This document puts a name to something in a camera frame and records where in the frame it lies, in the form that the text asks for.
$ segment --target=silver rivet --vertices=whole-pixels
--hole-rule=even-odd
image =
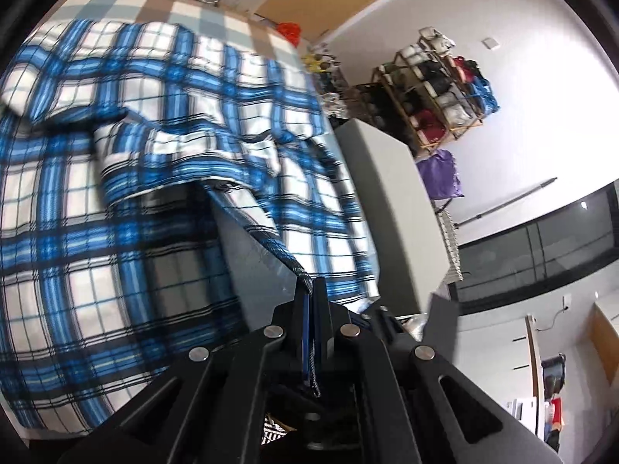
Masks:
[[[279,338],[284,334],[284,329],[281,326],[271,324],[264,328],[264,336],[267,338]]]
[[[417,358],[423,359],[423,361],[429,361],[434,359],[434,349],[428,345],[420,345],[415,349],[415,355]]]
[[[209,356],[209,350],[206,347],[194,347],[190,351],[191,361],[204,361]]]
[[[342,325],[342,327],[340,328],[340,332],[343,334],[343,336],[354,338],[355,336],[358,336],[359,333],[361,333],[361,329],[356,324],[348,323]]]

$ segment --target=shoe rack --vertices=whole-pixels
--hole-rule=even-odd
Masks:
[[[406,84],[403,91],[398,89],[394,85],[391,74],[389,72],[383,72],[380,67],[377,67],[373,70],[371,80],[372,82],[380,82],[383,85],[383,87],[389,94],[389,97],[391,98],[395,110],[400,115],[400,118],[406,126],[406,132],[408,132],[409,135],[412,137],[411,139],[413,139],[414,145],[417,147],[417,151],[414,153],[417,157],[425,157],[427,155],[430,155],[441,145],[462,137],[469,129],[483,125],[484,116],[481,114],[479,107],[475,103],[469,101],[469,93],[465,85],[460,81],[459,75],[451,68],[449,63],[435,51],[432,51],[430,49],[430,45],[423,38],[420,38],[419,42],[422,45],[423,49],[425,49],[424,52],[429,56],[429,58],[441,65],[441,70],[443,71],[443,73],[451,80],[452,85],[460,91],[460,94],[462,94],[460,99],[450,105],[445,105],[441,107],[437,103],[436,99],[429,94],[428,90],[425,88],[425,85],[423,85],[423,81],[419,80],[414,74],[412,67],[409,65],[408,61],[406,61],[406,59],[400,52],[397,52],[395,54],[392,64],[394,65],[394,68],[397,68],[398,70],[404,70],[402,73],[405,74]],[[425,107],[431,110],[432,113],[434,113],[434,115],[436,116],[436,118],[444,125],[445,129],[447,129],[443,137],[436,142],[423,142],[417,132],[417,128],[411,122],[409,114],[406,113],[404,107],[402,106],[402,103],[398,99],[397,94],[399,92],[407,93],[413,89],[421,96]],[[457,103],[466,104],[469,113],[474,115],[469,125],[450,127],[450,124],[445,117],[443,110],[444,108],[447,108],[448,106]]]

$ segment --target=blue and white plaid fabric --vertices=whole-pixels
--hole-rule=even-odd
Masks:
[[[26,428],[87,432],[245,333],[215,207],[331,300],[378,297],[303,71],[162,22],[51,22],[1,100],[0,386]]]

